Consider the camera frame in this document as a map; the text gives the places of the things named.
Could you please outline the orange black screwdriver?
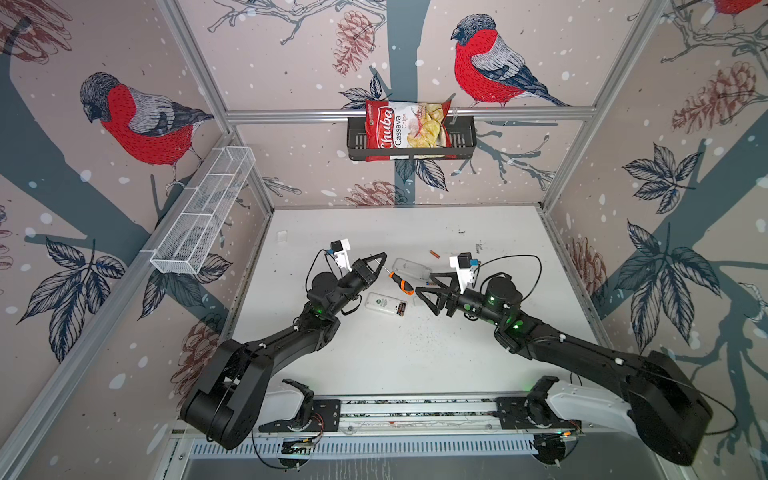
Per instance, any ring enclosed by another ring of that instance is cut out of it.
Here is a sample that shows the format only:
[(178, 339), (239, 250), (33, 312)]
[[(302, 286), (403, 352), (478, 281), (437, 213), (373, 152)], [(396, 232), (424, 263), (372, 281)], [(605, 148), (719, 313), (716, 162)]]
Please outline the orange black screwdriver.
[(388, 277), (397, 285), (400, 291), (405, 293), (408, 296), (412, 296), (415, 294), (414, 287), (403, 277), (395, 273), (394, 271), (388, 272)]

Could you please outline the white remote control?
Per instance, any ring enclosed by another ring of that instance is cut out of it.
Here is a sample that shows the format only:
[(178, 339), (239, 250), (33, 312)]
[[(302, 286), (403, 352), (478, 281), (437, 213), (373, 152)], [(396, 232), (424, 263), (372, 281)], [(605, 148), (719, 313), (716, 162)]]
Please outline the white remote control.
[(432, 274), (430, 268), (404, 258), (396, 258), (392, 270), (401, 277), (422, 283), (429, 282)]

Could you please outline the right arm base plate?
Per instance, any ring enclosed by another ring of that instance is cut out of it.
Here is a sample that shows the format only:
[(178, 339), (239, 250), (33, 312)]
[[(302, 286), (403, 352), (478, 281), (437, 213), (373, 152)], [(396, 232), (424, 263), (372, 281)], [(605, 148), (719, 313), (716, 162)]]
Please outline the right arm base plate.
[(544, 400), (529, 400), (527, 397), (497, 397), (497, 413), (503, 430), (564, 429), (581, 428), (581, 422), (558, 417)]

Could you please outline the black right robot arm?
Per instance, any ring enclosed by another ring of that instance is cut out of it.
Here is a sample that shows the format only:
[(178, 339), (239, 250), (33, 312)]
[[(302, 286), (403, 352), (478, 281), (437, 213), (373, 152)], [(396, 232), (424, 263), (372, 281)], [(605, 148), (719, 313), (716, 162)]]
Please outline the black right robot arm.
[(415, 294), (435, 315), (462, 311), (492, 324), (494, 338), (507, 351), (549, 363), (590, 380), (629, 404), (629, 418), (656, 454), (681, 466), (694, 463), (713, 411), (674, 360), (653, 351), (621, 353), (567, 335), (522, 309), (523, 295), (506, 276), (492, 278), (486, 291), (462, 289), (455, 273), (448, 285)]

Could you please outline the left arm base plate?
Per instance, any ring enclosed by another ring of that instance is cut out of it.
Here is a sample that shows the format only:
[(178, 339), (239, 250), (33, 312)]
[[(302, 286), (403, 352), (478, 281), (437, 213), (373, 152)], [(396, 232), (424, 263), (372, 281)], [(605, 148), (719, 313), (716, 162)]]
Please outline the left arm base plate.
[(341, 401), (337, 399), (266, 399), (262, 405), (255, 431), (259, 433), (321, 433), (336, 432), (341, 416)]

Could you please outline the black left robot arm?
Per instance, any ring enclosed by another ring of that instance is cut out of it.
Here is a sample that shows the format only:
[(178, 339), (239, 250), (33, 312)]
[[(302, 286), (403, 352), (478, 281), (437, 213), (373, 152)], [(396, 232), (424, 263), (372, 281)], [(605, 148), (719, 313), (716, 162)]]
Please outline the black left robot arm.
[(272, 377), (330, 343), (341, 325), (338, 315), (375, 283), (386, 260), (384, 252), (358, 259), (340, 278), (321, 272), (291, 326), (260, 340), (222, 342), (190, 389), (180, 418), (209, 441), (228, 450), (239, 446), (257, 426)]

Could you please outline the white air conditioner remote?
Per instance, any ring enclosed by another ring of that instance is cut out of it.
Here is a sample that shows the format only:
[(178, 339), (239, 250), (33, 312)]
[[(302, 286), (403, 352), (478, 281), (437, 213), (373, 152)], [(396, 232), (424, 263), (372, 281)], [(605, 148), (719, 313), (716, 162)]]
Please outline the white air conditioner remote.
[(378, 313), (402, 317), (407, 308), (407, 303), (394, 297), (369, 293), (366, 298), (365, 307)]

